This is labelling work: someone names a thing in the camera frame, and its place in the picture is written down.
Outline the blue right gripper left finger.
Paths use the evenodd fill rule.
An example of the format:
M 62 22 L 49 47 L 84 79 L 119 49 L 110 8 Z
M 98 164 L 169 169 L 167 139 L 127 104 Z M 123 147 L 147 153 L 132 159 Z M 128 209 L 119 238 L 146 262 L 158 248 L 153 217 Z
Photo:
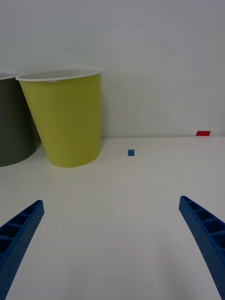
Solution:
M 44 215 L 37 200 L 0 227 L 0 299 L 7 297 L 26 250 Z

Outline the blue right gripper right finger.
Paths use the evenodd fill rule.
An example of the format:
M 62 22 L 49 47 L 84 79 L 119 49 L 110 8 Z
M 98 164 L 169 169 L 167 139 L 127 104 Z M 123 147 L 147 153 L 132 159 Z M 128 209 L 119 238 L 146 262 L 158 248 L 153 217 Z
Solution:
M 210 271 L 221 299 L 225 299 L 225 223 L 186 196 L 179 211 Z

